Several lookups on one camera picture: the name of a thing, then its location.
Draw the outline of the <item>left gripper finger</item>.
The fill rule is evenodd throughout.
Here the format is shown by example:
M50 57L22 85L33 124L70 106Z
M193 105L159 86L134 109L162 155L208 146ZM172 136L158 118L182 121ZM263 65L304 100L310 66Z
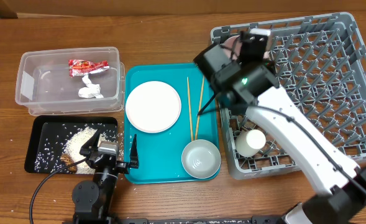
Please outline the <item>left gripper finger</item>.
M90 156L92 152L98 150L98 142L100 138L100 130L97 130L82 146L80 154L82 156Z
M130 162L129 167L133 169L139 168L139 157L137 152L137 135L134 134L132 145L130 148Z

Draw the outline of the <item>pile of rice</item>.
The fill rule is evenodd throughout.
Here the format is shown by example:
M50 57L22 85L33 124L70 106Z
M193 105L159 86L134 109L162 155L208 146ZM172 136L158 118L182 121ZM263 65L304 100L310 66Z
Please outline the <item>pile of rice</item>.
M46 122L42 126L37 149L34 172L51 173L65 165L60 160L62 154L68 154L74 162L85 157L80 154L81 146L100 130L100 141L114 142L117 126L107 123L61 123Z

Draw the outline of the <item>brown food piece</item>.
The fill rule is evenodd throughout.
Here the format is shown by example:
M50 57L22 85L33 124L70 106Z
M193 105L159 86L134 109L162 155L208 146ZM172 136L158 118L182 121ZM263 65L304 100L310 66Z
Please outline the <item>brown food piece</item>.
M73 159L68 154L62 154L61 157L60 157L60 160L62 162L64 162L66 166L71 165L72 163L74 163ZM67 168L67 170L72 172L72 173L76 173L78 168L77 168L77 166L71 166L71 167Z

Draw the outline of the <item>white napkin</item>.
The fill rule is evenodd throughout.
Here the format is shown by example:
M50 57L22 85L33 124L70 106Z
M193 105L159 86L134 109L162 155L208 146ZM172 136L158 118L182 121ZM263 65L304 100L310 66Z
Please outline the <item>white napkin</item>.
M88 75L83 76L83 83L86 85L83 88L80 88L78 91L78 96L80 98L103 98L104 96L101 94L101 87L99 84L93 84L89 79Z

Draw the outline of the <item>wooden chopstick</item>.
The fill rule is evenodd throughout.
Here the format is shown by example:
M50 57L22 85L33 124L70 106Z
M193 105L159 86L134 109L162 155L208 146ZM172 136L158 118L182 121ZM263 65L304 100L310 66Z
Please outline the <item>wooden chopstick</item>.
M201 92L200 92L199 106L198 106L198 109L199 109L199 110L198 110L197 120L196 120L196 131L195 131L194 140L197 140L197 139L198 139L199 122L200 122L200 115L199 115L199 112L201 111L201 108L202 108L203 91L204 91L204 80L205 80L205 77L203 76L203 78L202 78L202 83L201 83Z

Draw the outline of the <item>large pink plate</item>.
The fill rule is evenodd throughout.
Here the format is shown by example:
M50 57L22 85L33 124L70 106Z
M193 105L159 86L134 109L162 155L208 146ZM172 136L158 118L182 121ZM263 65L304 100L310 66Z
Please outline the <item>large pink plate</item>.
M180 117L181 99L167 83L149 81L135 87L126 100L125 114L130 124L145 133L161 133Z

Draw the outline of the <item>grey-white bowl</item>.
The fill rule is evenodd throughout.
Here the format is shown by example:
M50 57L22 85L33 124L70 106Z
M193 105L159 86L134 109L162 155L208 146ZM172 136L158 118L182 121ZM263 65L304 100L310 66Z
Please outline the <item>grey-white bowl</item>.
M221 166L219 149L210 141L197 139L186 145L181 155L184 170L197 179L207 179Z

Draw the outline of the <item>red snack wrapper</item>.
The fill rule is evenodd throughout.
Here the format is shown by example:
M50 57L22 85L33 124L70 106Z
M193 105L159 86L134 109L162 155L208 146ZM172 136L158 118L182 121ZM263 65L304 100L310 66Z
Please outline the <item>red snack wrapper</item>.
M108 62L94 63L88 60L69 60L69 74L71 77L80 77L105 72L109 69Z

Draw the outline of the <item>white paper cup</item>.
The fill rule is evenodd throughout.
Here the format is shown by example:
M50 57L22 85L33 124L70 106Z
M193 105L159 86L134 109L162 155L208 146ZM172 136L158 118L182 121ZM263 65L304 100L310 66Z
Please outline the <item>white paper cup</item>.
M235 140L236 151L244 157L252 157L266 144L266 137L258 129L241 132Z

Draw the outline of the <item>small pink bowl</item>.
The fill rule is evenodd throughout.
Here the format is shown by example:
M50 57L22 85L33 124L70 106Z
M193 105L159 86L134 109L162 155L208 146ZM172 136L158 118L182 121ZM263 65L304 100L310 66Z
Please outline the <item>small pink bowl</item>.
M242 47L242 42L239 40L240 36L235 35L228 38L222 46L224 46L224 53L230 57L232 56L233 60L237 60L239 58L240 50Z

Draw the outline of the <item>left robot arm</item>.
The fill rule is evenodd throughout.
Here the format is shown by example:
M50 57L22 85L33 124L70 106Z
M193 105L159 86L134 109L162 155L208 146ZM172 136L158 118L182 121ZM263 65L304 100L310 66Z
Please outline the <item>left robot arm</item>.
M81 163L86 163L95 170L92 180L84 180L76 184L72 191L75 204L73 223L117 223L115 216L109 213L112 196L116 188L119 174L128 174L131 169L139 167L137 152L137 136L134 135L130 148L130 161L117 159L118 145L114 142L100 141L100 131L96 131L80 149L83 159L63 166L51 172L35 189L29 205L29 221L33 224L34 201L44 183L55 174Z

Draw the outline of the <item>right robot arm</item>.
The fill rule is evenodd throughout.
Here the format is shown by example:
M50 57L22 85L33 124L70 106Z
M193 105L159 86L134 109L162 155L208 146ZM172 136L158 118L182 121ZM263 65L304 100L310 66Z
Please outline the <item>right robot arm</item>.
M245 113L270 133L314 189L278 221L349 223L366 207L366 167L338 150L294 105L267 57L271 39L268 29L241 32L231 45L211 44L194 63L221 106Z

